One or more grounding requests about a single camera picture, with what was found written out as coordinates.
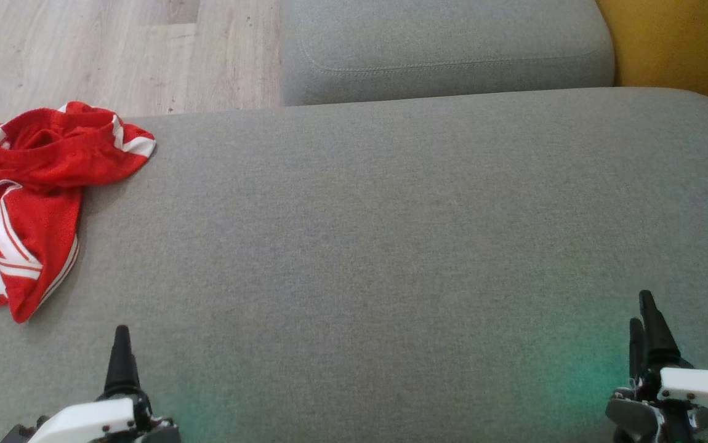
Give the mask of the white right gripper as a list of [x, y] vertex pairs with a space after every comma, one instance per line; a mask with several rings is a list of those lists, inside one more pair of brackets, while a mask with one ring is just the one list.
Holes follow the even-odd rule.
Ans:
[[[708, 370], [683, 369], [681, 352], [650, 290], [629, 322], [629, 377], [608, 400], [614, 442], [708, 442]], [[658, 370], [647, 373], [647, 369]]]

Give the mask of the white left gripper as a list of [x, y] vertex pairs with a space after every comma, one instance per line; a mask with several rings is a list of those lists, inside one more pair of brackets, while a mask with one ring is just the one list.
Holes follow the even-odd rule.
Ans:
[[103, 397], [112, 398], [59, 410], [37, 426], [28, 442], [180, 441], [179, 426], [171, 418], [153, 415], [148, 399], [142, 395], [126, 325], [115, 330]]

